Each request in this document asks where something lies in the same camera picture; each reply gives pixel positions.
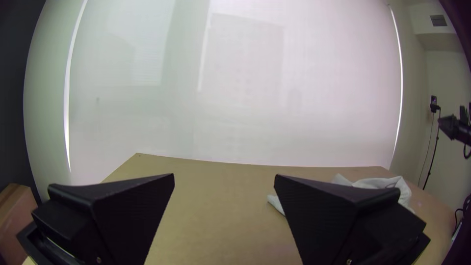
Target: white cloth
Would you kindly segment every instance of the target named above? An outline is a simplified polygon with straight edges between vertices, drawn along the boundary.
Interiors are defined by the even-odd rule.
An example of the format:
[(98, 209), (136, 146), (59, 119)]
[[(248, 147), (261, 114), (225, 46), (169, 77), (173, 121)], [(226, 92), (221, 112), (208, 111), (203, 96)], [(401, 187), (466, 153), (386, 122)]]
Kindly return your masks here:
[[(346, 179), (344, 176), (342, 176), (341, 174), (336, 174), (334, 178), (332, 179), (332, 183), (344, 185), (344, 186), (353, 186), (353, 187), (358, 187), (358, 188), (396, 187), (401, 191), (401, 195), (399, 197), (398, 203), (404, 206), (409, 211), (415, 213), (414, 210), (410, 208), (409, 206), (409, 201), (412, 197), (412, 191), (409, 188), (409, 186), (407, 186), (407, 183), (404, 180), (404, 178), (402, 178), (402, 176), (397, 176), (390, 179), (384, 179), (384, 178), (362, 179), (356, 182), (351, 182), (348, 179)], [(281, 206), (280, 199), (278, 198), (278, 196), (268, 195), (267, 200), (273, 207), (275, 207), (276, 210), (278, 210), (282, 215), (285, 215), (285, 211), (283, 210), (283, 207)]]

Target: cardboard table surface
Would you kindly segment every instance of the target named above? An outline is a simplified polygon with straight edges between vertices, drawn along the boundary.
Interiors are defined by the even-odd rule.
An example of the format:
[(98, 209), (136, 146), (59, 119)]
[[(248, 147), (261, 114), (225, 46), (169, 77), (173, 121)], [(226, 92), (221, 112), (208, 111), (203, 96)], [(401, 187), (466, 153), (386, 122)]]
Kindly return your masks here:
[[(284, 167), (135, 154), (104, 182), (175, 174), (175, 189), (147, 256), (147, 265), (301, 265), (288, 223), (266, 202), (277, 173), (330, 182), (390, 178), (382, 167)], [(453, 212), (412, 183), (411, 207), (431, 239), (417, 265), (441, 264), (451, 242)]]

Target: cardboard box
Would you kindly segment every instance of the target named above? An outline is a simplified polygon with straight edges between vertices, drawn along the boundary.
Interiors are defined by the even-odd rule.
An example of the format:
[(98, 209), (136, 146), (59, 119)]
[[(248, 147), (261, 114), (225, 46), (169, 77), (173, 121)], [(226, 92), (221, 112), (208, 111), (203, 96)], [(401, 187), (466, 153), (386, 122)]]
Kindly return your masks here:
[(33, 221), (31, 211), (37, 207), (27, 186), (9, 184), (0, 193), (0, 260), (7, 265), (21, 265), (26, 259), (16, 234)]

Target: cable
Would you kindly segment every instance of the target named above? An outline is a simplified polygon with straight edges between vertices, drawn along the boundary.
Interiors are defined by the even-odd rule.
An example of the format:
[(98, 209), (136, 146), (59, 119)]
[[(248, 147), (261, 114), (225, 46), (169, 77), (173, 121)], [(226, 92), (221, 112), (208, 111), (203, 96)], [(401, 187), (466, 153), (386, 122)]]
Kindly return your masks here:
[(463, 155), (465, 156), (465, 159), (471, 158), (471, 150), (470, 152), (466, 155), (466, 144), (463, 147)]
[(432, 129), (433, 129), (433, 120), (434, 120), (434, 117), (435, 117), (435, 113), (432, 113), (432, 125), (430, 126), (430, 138), (428, 139), (427, 153), (425, 154), (425, 159), (423, 160), (422, 170), (420, 171), (419, 182), (417, 183), (417, 186), (420, 185), (420, 179), (422, 178), (423, 167), (425, 166), (425, 162), (427, 161), (428, 150), (430, 149), (430, 140), (432, 140)]
[[(442, 116), (442, 111), (438, 109), (438, 118)], [(433, 155), (432, 155), (432, 161), (430, 162), (430, 167), (428, 168), (428, 173), (427, 173), (427, 178), (425, 179), (425, 183), (423, 184), (422, 189), (425, 190), (425, 186), (427, 185), (428, 182), (428, 177), (430, 177), (431, 171), (432, 171), (432, 165), (433, 165), (433, 160), (435, 159), (435, 152), (437, 151), (437, 144), (438, 144), (438, 133), (440, 132), (440, 126), (437, 127), (437, 138), (435, 140), (435, 147), (433, 148)]]
[(456, 209), (456, 211), (455, 211), (455, 229), (453, 229), (453, 233), (451, 233), (452, 235), (454, 235), (455, 232), (456, 232), (456, 229), (458, 229), (458, 218), (456, 217), (456, 214), (458, 213), (458, 211), (462, 211), (463, 215), (465, 214), (465, 211), (463, 209), (461, 209), (461, 208)]

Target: air vent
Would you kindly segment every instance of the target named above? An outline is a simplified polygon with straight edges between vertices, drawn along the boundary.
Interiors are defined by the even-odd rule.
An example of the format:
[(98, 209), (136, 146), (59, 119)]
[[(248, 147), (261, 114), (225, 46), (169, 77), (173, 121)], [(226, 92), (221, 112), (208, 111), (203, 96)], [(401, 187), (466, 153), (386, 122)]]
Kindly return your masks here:
[(430, 19), (432, 20), (432, 24), (434, 27), (446, 27), (448, 26), (446, 24), (445, 16), (444, 15), (432, 15), (430, 16)]

